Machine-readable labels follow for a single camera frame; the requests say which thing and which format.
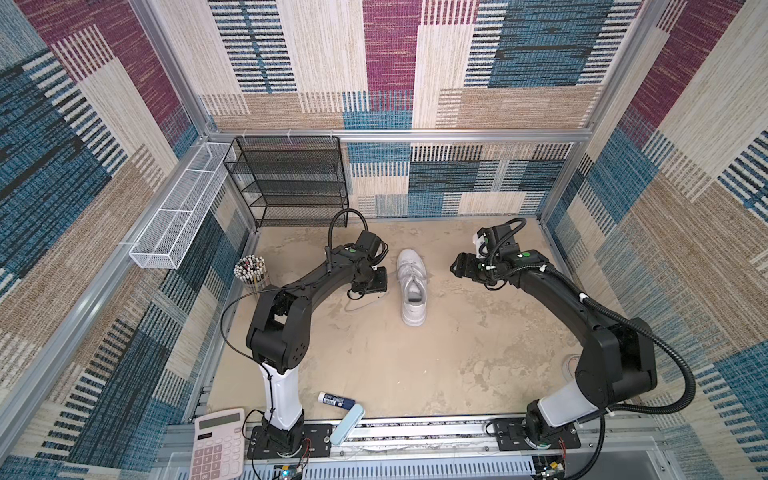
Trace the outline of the white leather sneaker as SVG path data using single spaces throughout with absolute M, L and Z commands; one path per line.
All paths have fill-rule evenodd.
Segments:
M 413 249 L 403 249 L 396 262 L 396 277 L 402 297 L 401 317 L 411 327 L 427 318 L 428 274 L 422 257 Z

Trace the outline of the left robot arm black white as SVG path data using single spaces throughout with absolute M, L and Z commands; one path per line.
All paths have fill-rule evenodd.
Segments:
M 246 346 L 262 373 L 266 411 L 261 426 L 273 451 L 293 454 L 304 441 L 298 367 L 309 350 L 314 311 L 344 286 L 354 299 L 386 291 L 387 271 L 380 263 L 387 253 L 378 235 L 363 230 L 352 243 L 326 247 L 325 260 L 306 275 L 259 294 Z

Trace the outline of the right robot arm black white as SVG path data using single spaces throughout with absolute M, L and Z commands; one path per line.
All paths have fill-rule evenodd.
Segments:
M 531 402 L 524 431 L 534 448 L 552 443 L 576 421 L 590 420 L 618 403 L 657 386 L 654 344 L 638 332 L 647 324 L 626 325 L 589 306 L 582 292 L 537 250 L 520 249 L 519 229 L 508 223 L 482 228 L 475 251 L 460 253 L 450 267 L 495 291 L 507 285 L 534 297 L 560 320 L 583 347 L 574 378 L 556 392 Z

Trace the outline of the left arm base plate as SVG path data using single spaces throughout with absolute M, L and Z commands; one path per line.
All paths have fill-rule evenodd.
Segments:
M 299 459 L 305 454 L 310 459 L 327 458 L 331 453 L 332 430 L 330 423 L 297 424 L 286 431 L 273 425 L 258 425 L 249 437 L 246 459 Z

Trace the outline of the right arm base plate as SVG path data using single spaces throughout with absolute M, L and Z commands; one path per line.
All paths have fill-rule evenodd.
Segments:
M 500 451 L 533 451 L 578 449 L 581 440 L 573 424 L 551 427 L 546 422 L 525 417 L 502 417 L 490 420 L 485 426 L 487 435 L 494 438 Z

